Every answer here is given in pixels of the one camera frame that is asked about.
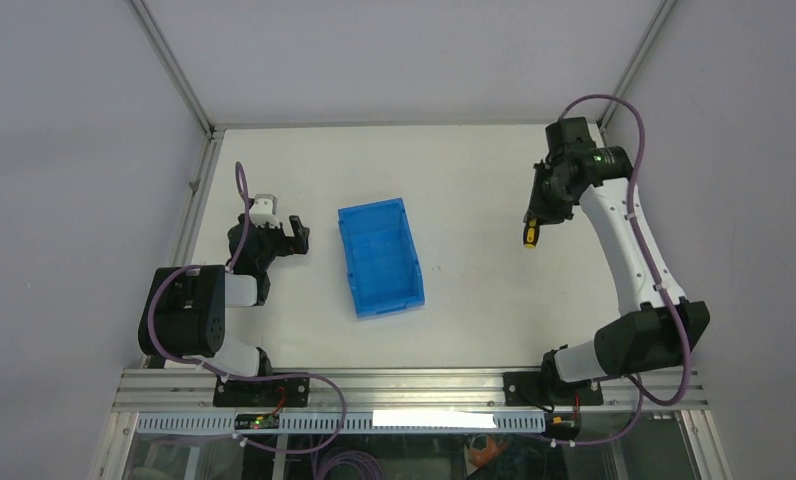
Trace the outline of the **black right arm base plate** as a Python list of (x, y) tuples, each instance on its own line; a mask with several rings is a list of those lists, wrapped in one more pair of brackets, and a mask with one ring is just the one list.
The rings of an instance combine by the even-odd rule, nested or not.
[(601, 406), (600, 386), (589, 381), (563, 382), (551, 371), (508, 371), (502, 375), (507, 406), (564, 407)]

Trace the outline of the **yellow black screwdriver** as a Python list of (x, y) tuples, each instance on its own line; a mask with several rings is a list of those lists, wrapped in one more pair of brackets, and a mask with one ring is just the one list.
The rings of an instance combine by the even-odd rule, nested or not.
[(526, 248), (535, 248), (539, 239), (539, 226), (536, 219), (527, 221), (523, 230), (523, 245)]

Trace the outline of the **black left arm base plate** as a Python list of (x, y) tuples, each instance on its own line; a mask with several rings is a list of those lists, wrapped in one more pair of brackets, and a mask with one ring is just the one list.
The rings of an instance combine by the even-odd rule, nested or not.
[(306, 407), (309, 378), (289, 378), (265, 382), (216, 381), (212, 405), (217, 408)]

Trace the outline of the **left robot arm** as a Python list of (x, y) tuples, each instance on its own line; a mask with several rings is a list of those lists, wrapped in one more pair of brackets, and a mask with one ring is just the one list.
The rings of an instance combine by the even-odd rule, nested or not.
[(268, 403), (275, 392), (268, 354), (229, 334), (226, 313), (264, 305), (274, 260), (308, 253), (310, 229), (296, 215), (288, 223), (290, 235), (281, 222), (256, 224), (241, 214), (227, 233), (225, 264), (157, 269), (138, 327), (142, 352), (237, 379), (249, 405)]

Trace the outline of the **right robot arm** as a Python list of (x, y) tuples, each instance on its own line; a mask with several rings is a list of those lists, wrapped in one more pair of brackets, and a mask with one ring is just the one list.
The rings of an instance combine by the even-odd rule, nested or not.
[(550, 371), (538, 379), (540, 396), (562, 405), (581, 382), (687, 366), (710, 313), (704, 302), (689, 299), (662, 260), (627, 153), (598, 146), (583, 117), (560, 119), (545, 135), (548, 154), (534, 166), (523, 243), (536, 246), (541, 228), (581, 209), (606, 256), (620, 316), (591, 340), (548, 353)]

